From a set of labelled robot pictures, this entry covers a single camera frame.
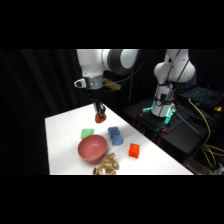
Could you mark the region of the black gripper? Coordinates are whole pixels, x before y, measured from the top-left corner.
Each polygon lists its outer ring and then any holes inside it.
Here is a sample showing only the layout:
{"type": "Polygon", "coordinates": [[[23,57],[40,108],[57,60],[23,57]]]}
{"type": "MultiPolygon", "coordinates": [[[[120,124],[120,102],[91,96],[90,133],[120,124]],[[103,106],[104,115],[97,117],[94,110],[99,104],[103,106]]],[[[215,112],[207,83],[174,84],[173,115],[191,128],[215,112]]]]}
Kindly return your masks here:
{"type": "Polygon", "coordinates": [[[94,102],[94,108],[95,108],[96,114],[100,115],[100,118],[103,118],[106,111],[105,105],[102,103],[104,90],[102,88],[89,89],[88,94],[89,94],[90,100],[94,102]]]}

